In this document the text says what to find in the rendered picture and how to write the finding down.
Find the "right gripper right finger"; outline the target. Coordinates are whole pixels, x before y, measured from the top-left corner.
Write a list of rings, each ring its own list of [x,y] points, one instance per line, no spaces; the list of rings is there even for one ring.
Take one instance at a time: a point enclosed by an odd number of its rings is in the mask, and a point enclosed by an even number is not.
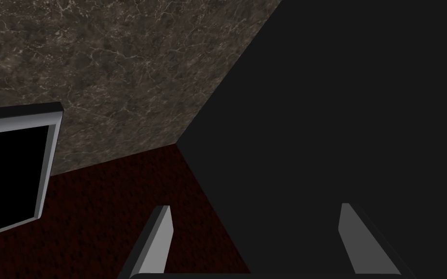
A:
[[[342,203],[338,232],[356,274],[415,276],[359,205]]]

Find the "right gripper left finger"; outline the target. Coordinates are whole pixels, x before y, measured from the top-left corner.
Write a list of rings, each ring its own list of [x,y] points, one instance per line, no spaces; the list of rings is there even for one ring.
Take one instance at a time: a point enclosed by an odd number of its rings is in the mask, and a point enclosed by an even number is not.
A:
[[[173,234],[170,206],[155,207],[118,277],[164,273]]]

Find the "black screen with grey frame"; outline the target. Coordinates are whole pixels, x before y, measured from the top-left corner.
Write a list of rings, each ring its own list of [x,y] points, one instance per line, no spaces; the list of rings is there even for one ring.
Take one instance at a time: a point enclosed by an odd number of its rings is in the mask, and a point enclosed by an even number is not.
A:
[[[64,108],[0,107],[0,233],[42,216]]]

